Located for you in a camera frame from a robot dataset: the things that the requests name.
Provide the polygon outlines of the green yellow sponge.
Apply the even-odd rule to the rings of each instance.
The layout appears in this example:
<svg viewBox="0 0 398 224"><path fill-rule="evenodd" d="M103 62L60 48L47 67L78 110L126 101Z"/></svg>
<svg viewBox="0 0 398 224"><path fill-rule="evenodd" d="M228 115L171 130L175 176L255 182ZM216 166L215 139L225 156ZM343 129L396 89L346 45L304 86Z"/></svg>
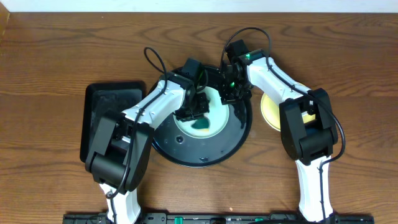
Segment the green yellow sponge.
<svg viewBox="0 0 398 224"><path fill-rule="evenodd" d="M195 120L195 122L191 125L191 127L197 130L209 129L210 120L207 117L202 117L200 119Z"/></svg>

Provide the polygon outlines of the light blue plate top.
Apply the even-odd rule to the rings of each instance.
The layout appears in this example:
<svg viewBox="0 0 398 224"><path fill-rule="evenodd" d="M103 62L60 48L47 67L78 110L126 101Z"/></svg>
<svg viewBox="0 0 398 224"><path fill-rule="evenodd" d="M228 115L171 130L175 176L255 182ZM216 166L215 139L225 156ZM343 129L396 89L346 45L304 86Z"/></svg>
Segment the light blue plate top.
<svg viewBox="0 0 398 224"><path fill-rule="evenodd" d="M214 88L206 87L203 92L206 93L206 96L209 100L210 112L205 113L204 115L204 117L207 117L210 120L209 129L193 129L191 125L195 122L195 120L181 122L174 117L175 123L179 130L181 130L187 136L197 139L205 139L217 135L223 130L229 119L229 106L223 105L221 103L218 91Z"/></svg>

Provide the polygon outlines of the yellow plate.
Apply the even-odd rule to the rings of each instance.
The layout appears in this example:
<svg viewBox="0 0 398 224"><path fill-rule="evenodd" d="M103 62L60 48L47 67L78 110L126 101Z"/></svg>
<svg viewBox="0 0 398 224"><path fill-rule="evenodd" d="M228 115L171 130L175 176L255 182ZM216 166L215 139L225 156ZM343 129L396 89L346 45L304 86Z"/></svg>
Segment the yellow plate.
<svg viewBox="0 0 398 224"><path fill-rule="evenodd" d="M303 94L291 89L282 82L261 81L257 86L264 92L261 98L261 113L263 118L270 127L280 131L280 104L287 100L295 100L303 97Z"/></svg>

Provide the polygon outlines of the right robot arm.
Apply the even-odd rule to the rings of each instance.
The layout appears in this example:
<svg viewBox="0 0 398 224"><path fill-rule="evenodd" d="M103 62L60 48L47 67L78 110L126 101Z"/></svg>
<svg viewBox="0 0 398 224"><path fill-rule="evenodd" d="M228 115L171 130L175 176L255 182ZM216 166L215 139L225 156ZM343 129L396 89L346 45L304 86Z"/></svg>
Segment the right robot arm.
<svg viewBox="0 0 398 224"><path fill-rule="evenodd" d="M298 169L300 213L309 222L326 221L333 213L328 171L338 140L328 94L290 78L263 50L226 50L224 55L230 64L221 65L223 102L256 86L278 106L282 145Z"/></svg>

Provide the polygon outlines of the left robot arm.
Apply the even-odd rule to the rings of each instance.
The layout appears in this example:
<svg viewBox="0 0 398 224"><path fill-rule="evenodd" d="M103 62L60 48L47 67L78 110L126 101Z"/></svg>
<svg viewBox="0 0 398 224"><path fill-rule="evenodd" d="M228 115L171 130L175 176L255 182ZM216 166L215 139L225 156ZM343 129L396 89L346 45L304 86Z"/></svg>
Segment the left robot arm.
<svg viewBox="0 0 398 224"><path fill-rule="evenodd" d="M137 187L147 169L155 130L173 112L195 106L200 90L199 76L168 72L140 102L101 117L84 163L104 191L111 223L137 221Z"/></svg>

